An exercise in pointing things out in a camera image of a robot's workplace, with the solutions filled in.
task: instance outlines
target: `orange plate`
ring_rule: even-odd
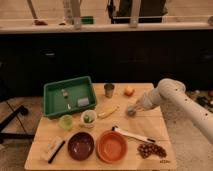
[[[127,143],[123,135],[114,131],[105,131],[98,138],[96,148],[103,161],[115,163],[126,155]]]

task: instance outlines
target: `brown bowl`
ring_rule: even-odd
[[[87,159],[94,150],[94,140],[86,132],[79,132],[71,137],[68,142],[69,155],[75,160]]]
[[[127,143],[123,135],[114,131],[103,132],[97,140],[97,153],[107,163],[115,163],[124,158]]]

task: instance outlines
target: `yellow banana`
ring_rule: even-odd
[[[109,108],[109,109],[107,109],[105,112],[99,113],[99,114],[98,114],[98,117],[101,118],[101,119],[106,118],[106,117],[108,117],[109,115],[111,115],[113,112],[115,112],[118,108],[119,108],[118,106]]]

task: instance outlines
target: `green plastic tray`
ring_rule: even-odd
[[[62,89],[68,93],[68,101],[71,109],[67,107],[67,101],[63,97]],[[78,107],[77,101],[87,97],[89,105]],[[44,85],[44,116],[54,119],[64,114],[73,114],[86,109],[94,109],[97,104],[95,92],[89,76],[63,80]]]

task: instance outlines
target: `bottle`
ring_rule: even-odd
[[[64,6],[64,16],[67,24],[72,24],[72,0],[62,0]]]

